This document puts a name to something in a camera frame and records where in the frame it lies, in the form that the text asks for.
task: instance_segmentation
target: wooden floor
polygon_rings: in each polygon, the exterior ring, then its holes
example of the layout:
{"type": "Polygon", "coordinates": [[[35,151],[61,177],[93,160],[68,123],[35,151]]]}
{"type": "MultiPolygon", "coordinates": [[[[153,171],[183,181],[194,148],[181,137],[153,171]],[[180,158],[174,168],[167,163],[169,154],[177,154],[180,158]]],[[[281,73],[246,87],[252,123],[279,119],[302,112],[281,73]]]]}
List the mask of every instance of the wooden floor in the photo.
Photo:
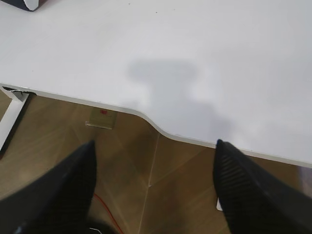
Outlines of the wooden floor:
{"type": "MultiPolygon", "coordinates": [[[[0,115],[9,100],[0,93],[0,115]]],[[[228,234],[215,209],[214,149],[170,140],[143,119],[118,113],[113,130],[85,126],[92,107],[34,97],[0,161],[0,199],[95,139],[96,193],[126,234],[228,234]]],[[[298,167],[256,160],[301,189],[298,167]]],[[[109,221],[93,200],[90,216],[109,221]]]]}

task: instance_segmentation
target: white table surface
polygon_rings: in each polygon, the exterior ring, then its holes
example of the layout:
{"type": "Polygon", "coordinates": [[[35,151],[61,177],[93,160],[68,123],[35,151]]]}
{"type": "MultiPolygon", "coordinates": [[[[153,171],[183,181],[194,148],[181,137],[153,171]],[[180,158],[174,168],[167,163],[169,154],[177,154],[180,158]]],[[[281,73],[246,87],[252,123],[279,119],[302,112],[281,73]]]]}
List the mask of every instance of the white table surface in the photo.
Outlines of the white table surface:
{"type": "Polygon", "coordinates": [[[0,84],[312,165],[311,0],[0,2],[0,84]]]}

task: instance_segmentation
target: red wire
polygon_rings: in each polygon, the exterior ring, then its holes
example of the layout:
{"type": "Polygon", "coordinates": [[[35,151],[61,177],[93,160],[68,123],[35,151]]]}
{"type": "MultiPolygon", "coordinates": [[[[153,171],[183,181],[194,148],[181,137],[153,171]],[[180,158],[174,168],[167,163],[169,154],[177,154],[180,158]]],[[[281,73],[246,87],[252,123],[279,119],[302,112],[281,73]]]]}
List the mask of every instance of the red wire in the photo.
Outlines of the red wire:
{"type": "Polygon", "coordinates": [[[113,224],[116,226],[117,230],[120,232],[120,234],[124,234],[123,231],[121,230],[120,226],[116,222],[115,218],[113,217],[111,211],[109,210],[108,206],[105,204],[105,202],[96,194],[94,194],[94,197],[96,197],[100,203],[104,206],[105,210],[107,211],[109,217],[111,218],[113,224]]]}

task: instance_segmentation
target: desk leg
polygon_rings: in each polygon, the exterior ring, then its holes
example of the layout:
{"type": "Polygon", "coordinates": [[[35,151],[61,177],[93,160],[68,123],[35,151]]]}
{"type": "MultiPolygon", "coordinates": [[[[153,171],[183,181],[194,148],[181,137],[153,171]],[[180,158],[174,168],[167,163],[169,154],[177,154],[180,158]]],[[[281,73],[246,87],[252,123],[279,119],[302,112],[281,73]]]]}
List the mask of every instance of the desk leg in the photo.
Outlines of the desk leg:
{"type": "Polygon", "coordinates": [[[12,128],[20,115],[20,112],[28,98],[28,94],[22,93],[16,90],[6,90],[0,87],[0,90],[4,92],[9,98],[12,99],[9,107],[7,108],[4,116],[0,121],[0,158],[5,151],[5,145],[8,143],[8,136],[10,135],[12,128]]]}

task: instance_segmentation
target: black object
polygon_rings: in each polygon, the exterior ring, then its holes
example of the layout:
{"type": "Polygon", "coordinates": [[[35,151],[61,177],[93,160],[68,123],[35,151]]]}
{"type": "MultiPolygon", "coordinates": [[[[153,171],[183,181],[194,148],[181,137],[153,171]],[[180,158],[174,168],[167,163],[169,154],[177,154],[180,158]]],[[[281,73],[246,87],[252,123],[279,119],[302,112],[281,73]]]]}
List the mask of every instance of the black object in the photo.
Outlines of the black object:
{"type": "Polygon", "coordinates": [[[91,233],[86,218],[96,173],[91,141],[29,186],[0,201],[0,233],[91,233]]]}
{"type": "Polygon", "coordinates": [[[25,11],[34,11],[46,0],[1,0],[25,11]]]}
{"type": "Polygon", "coordinates": [[[233,234],[311,234],[312,199],[219,140],[214,187],[233,234]]]}

